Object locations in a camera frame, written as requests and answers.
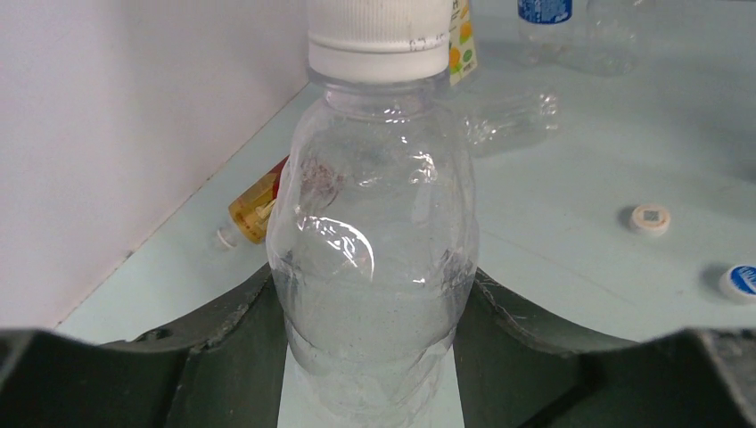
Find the clear crushed plastic bottle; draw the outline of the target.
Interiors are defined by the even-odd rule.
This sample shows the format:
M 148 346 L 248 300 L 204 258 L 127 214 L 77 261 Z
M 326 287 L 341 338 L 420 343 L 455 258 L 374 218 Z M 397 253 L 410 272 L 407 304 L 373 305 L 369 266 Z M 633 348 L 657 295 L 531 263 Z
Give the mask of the clear crushed plastic bottle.
M 444 74 L 349 83 L 301 116 L 267 228 L 289 348 L 333 427 L 407 427 L 477 270 L 473 165 Z

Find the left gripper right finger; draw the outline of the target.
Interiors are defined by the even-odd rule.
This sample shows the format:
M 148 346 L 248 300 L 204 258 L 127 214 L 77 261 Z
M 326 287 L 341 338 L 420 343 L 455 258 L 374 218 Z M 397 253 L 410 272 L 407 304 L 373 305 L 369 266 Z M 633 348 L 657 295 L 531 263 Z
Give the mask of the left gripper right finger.
M 577 325 L 478 271 L 454 342 L 468 427 L 752 427 L 755 332 L 646 342 Z

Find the blue white bottle cap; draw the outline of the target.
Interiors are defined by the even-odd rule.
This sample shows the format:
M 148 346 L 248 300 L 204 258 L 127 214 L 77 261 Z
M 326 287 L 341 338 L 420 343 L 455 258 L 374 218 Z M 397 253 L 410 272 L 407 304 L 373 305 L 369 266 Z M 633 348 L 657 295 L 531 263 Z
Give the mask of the blue white bottle cap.
M 393 84 L 448 67 L 453 3 L 308 0 L 308 66 L 348 82 Z

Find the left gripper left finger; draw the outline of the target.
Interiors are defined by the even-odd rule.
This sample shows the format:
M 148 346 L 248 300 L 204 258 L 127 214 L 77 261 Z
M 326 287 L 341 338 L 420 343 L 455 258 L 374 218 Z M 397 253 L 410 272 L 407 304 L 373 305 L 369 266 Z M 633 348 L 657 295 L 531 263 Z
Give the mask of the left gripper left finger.
M 132 341 L 1 333 L 4 427 L 274 427 L 287 339 L 269 267 Z

